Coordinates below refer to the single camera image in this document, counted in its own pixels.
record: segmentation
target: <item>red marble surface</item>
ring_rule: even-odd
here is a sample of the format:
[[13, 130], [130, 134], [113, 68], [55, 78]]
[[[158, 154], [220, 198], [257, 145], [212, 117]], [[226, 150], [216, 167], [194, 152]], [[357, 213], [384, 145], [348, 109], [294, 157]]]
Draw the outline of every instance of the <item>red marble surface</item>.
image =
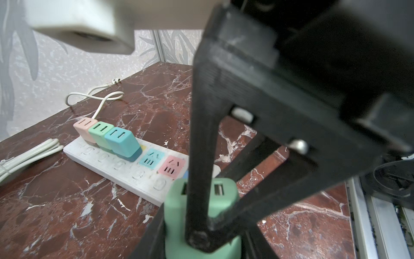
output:
[[[192, 67], [157, 63], [109, 91], [122, 100], [104, 105], [98, 120], [131, 130], [138, 138], [188, 154]], [[82, 101], [0, 143], [0, 159], [47, 138], [66, 145], [72, 124], [91, 116], [99, 101]], [[222, 169], [255, 135], [225, 118], [215, 163]], [[242, 196], [288, 156], [280, 148], [238, 182]], [[127, 258], [158, 207], [58, 153], [30, 165], [0, 187], [0, 258]], [[353, 259], [354, 244], [344, 185], [323, 191], [260, 221], [283, 259]]]

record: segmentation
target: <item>metal bolt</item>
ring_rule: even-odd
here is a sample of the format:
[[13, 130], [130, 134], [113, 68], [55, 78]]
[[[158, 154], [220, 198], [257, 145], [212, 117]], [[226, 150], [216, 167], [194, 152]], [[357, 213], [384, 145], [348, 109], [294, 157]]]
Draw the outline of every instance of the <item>metal bolt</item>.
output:
[[292, 140], [287, 147], [301, 155], [305, 155], [309, 151], [309, 145], [302, 139]]

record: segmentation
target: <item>white plastic device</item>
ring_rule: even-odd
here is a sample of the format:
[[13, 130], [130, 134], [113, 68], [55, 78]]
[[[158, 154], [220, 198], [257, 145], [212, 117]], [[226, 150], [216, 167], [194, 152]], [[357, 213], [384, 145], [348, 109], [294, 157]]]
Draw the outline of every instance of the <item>white plastic device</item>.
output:
[[[188, 169], [188, 156], [139, 138], [137, 138], [137, 141], [144, 150], [134, 162], [126, 161], [100, 149], [98, 146], [90, 145], [82, 137], [78, 137], [66, 145], [63, 148], [63, 152], [73, 161], [113, 181], [139, 197], [160, 206], [164, 202], [174, 179], [165, 174], [158, 173], [158, 169], [164, 164], [169, 155], [184, 159], [185, 164], [177, 174], [177, 178], [181, 178]], [[141, 158], [151, 148], [165, 154], [154, 169], [140, 164]], [[212, 177], [216, 177], [219, 173], [220, 168], [214, 165]]]

